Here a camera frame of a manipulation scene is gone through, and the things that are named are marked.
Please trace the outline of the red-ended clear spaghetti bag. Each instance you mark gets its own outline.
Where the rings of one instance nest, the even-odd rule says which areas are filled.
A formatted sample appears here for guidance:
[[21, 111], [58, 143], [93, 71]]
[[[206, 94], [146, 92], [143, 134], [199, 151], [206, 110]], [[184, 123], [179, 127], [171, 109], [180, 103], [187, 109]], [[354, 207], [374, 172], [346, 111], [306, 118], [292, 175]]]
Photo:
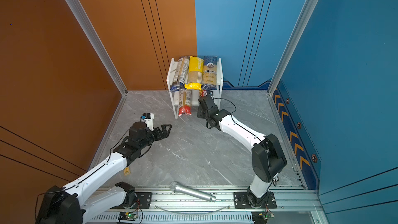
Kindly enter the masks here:
[[192, 115], [191, 113], [192, 91], [180, 90], [178, 96], [179, 96], [178, 116]]

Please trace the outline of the yellow Pastatime spaghetti bag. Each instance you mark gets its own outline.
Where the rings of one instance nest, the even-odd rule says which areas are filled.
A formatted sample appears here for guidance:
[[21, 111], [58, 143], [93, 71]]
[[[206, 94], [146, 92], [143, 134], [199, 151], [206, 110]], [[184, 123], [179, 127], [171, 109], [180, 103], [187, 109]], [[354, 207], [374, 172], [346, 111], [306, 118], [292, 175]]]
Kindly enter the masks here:
[[201, 90], [203, 67], [204, 60], [202, 58], [190, 56], [188, 77], [184, 85], [187, 90]]

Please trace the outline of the blue Ankara spaghetti bag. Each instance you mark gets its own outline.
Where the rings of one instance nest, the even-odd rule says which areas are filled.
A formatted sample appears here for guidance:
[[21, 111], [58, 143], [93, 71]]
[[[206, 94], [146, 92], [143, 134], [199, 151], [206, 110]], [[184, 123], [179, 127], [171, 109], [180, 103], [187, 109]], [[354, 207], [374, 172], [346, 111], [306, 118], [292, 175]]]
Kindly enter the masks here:
[[205, 56], [204, 67], [203, 67], [203, 90], [214, 90], [217, 89], [217, 56]]

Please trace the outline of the clear labelled spaghetti bag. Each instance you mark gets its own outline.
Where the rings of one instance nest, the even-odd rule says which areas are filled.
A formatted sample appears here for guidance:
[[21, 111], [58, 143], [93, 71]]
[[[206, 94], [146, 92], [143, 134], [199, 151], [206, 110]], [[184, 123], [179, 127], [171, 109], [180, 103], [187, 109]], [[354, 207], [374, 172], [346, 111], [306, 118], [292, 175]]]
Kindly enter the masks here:
[[190, 57], [180, 57], [177, 62], [176, 71], [171, 84], [171, 92], [183, 90], [189, 69]]

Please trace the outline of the blue Barilla spaghetti box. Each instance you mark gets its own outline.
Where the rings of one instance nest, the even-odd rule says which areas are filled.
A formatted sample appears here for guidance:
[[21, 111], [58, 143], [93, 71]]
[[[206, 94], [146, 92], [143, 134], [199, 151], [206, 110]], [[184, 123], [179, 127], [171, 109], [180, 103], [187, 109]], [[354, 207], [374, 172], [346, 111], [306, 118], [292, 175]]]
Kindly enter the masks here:
[[199, 93], [199, 96], [200, 97], [205, 97], [205, 96], [207, 96], [208, 95], [208, 92], [207, 92], [207, 90], [200, 90], [200, 93]]

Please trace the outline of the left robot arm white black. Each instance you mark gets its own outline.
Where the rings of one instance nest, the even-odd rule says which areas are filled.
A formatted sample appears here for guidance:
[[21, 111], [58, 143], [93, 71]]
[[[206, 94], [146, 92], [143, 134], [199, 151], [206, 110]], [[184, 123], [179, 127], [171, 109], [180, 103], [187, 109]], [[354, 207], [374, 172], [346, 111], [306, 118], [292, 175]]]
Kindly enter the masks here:
[[120, 182], [105, 193], [92, 196], [105, 182], [142, 157], [143, 149], [169, 137], [172, 125], [150, 129], [143, 121], [135, 122], [122, 139], [110, 149], [109, 156], [96, 167], [63, 187], [53, 186], [43, 194], [41, 206], [35, 207], [37, 224], [85, 224], [95, 216], [115, 207], [138, 206], [135, 187]]

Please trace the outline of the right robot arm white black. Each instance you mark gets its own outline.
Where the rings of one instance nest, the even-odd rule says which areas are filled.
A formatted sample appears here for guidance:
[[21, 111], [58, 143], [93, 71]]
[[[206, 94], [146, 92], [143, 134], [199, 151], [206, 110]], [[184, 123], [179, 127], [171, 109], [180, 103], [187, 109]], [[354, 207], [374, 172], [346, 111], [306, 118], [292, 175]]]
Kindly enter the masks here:
[[277, 136], [257, 132], [227, 110], [220, 110], [210, 96], [199, 98], [198, 117], [206, 120], [208, 129], [216, 128], [230, 135], [251, 152], [253, 182], [247, 189], [247, 201], [252, 208], [276, 208], [274, 194], [270, 191], [277, 184], [278, 175], [287, 165], [287, 159]]

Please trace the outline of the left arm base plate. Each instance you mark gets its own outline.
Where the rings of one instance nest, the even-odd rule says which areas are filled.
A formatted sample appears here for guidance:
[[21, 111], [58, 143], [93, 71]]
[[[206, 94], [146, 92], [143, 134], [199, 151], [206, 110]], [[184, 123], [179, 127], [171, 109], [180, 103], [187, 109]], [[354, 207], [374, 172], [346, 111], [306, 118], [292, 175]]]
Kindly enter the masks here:
[[135, 202], [130, 205], [119, 205], [112, 207], [112, 209], [132, 209], [135, 210], [137, 208], [140, 209], [150, 209], [151, 200], [152, 200], [152, 192], [136, 192]]

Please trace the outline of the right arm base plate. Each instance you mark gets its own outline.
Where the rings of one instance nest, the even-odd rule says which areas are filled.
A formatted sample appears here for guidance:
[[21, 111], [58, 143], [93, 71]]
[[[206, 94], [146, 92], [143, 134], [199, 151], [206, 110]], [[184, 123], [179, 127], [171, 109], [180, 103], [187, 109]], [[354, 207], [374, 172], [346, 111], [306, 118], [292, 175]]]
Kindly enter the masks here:
[[271, 191], [266, 192], [261, 198], [256, 198], [252, 193], [234, 192], [234, 207], [236, 209], [244, 208], [264, 208], [276, 209], [277, 203], [274, 194]]

